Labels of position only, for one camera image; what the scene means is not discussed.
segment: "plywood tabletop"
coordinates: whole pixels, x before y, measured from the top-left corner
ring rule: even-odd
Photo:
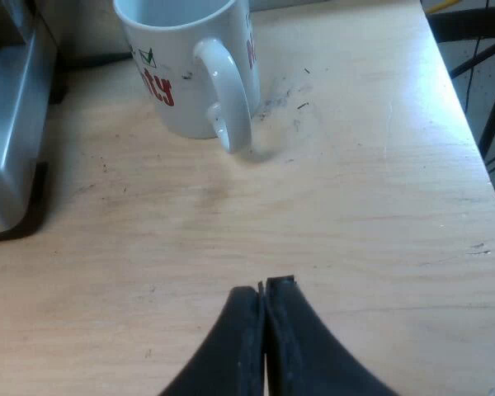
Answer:
[[[401,394],[495,386],[495,194],[419,2],[252,17],[237,156],[165,130],[130,61],[69,76],[45,224],[0,243],[0,394],[157,394],[231,287],[288,274]]]

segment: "metal surface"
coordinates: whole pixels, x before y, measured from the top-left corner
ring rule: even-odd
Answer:
[[[25,44],[33,31],[33,16],[25,0],[0,0],[0,45]]]
[[[27,45],[0,48],[0,233],[26,213],[55,57],[40,20]]]
[[[319,0],[251,0],[253,11]],[[66,62],[127,53],[111,0],[35,0]]]

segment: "black object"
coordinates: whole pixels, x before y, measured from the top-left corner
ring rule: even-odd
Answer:
[[[495,39],[495,7],[457,12],[441,12],[427,17],[438,43],[476,40],[480,35]]]
[[[394,396],[328,331],[293,276],[266,283],[271,396]]]
[[[235,287],[216,324],[160,396],[394,396],[323,325],[293,276],[264,295]]]
[[[262,396],[262,290],[231,290],[200,349],[161,396]]]

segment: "stain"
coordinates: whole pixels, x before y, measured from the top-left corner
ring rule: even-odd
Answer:
[[[491,250],[484,250],[482,252],[475,252],[475,253],[465,253],[468,256],[479,256],[481,254],[490,254],[492,251]]]
[[[264,121],[268,117],[273,109],[276,107],[286,107],[288,100],[286,99],[291,94],[291,90],[288,90],[283,97],[276,97],[275,99],[269,99],[264,102],[264,107],[258,114],[260,121]]]
[[[298,92],[301,92],[301,93],[308,93],[308,92],[311,92],[312,91],[312,86],[311,85],[303,85],[297,91]]]
[[[86,192],[88,190],[91,190],[95,186],[96,186],[95,183],[94,184],[91,184],[90,186],[83,186],[83,187],[79,188],[78,190],[76,190],[72,194],[72,196],[78,196],[78,195],[80,195],[80,194],[82,194],[82,193],[84,193],[84,192]]]

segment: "white mug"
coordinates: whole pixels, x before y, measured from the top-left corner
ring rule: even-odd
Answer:
[[[251,142],[260,79],[248,0],[114,0],[163,123],[187,138]]]

